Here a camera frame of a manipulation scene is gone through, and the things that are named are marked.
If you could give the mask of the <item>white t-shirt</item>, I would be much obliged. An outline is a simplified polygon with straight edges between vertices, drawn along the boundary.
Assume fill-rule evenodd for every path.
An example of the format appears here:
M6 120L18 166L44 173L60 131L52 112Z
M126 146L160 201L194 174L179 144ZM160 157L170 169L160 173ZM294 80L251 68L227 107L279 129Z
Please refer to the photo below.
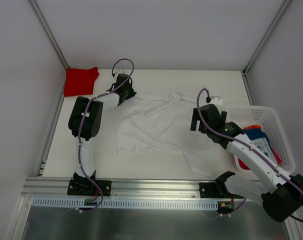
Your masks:
M229 152L205 134L190 130L198 93L196 89L167 97L137 94L127 100L117 128L118 154L181 154L192 171L205 177L234 171Z

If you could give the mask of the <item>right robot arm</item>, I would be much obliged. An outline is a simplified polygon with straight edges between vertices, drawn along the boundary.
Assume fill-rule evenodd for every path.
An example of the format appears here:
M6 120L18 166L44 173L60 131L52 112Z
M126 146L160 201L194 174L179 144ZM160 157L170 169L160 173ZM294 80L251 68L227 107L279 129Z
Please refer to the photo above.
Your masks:
M221 198L230 194L242 196L259 205L276 222L287 218L303 220L293 214L303 206L303 176L292 175L263 154L234 122L226 122L227 112L214 104L193 109L191 131L206 134L215 144L244 162L260 180L246 180L232 171L215 179L215 192Z

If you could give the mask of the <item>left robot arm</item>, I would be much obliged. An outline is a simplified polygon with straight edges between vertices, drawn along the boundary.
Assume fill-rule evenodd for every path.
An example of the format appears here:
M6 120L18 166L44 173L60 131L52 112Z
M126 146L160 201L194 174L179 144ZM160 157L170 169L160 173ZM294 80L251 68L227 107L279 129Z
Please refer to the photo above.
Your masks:
M99 133L103 111L118 107L136 95L130 75L116 73L114 76L115 83L107 90L107 94L94 100L79 96L72 109L68 128L76 142L77 167L68 185L67 194L70 196L99 193L95 183L94 137Z

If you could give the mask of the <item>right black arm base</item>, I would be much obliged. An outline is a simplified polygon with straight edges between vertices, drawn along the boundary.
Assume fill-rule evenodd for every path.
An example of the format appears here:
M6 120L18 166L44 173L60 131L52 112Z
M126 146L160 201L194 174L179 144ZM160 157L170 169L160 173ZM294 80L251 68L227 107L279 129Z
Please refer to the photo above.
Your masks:
M202 199L243 199L240 195L233 195L225 186L215 182L200 182L199 194Z

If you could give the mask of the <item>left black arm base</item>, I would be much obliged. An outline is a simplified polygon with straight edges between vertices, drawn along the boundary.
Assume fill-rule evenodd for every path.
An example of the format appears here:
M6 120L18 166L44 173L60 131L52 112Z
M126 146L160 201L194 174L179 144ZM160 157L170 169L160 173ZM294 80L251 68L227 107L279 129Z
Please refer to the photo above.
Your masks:
M100 188L104 197L111 195L112 182L110 180L95 180L96 185ZM72 178L69 181L67 188L67 195L69 196L94 196L98 193L100 196L99 189L87 178L75 179Z

